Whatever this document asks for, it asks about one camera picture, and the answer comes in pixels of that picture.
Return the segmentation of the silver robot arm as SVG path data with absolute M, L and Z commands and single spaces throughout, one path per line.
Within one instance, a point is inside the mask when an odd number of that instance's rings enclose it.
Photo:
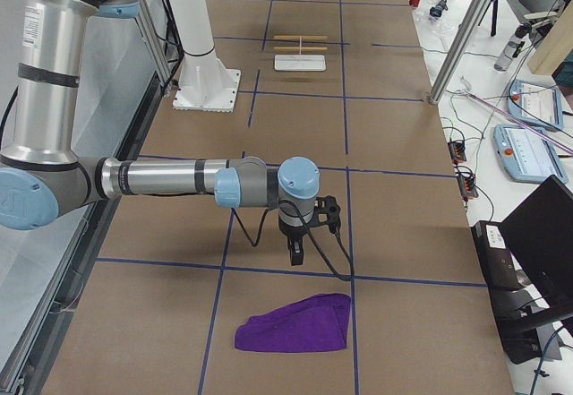
M 293 157 L 277 168 L 255 157 L 120 161 L 82 159 L 72 149 L 88 19 L 133 18 L 140 0 L 24 0 L 13 141 L 1 151 L 1 223 L 44 227 L 92 202 L 123 195 L 210 195 L 219 206 L 278 211 L 290 261 L 319 223 L 320 172 Z

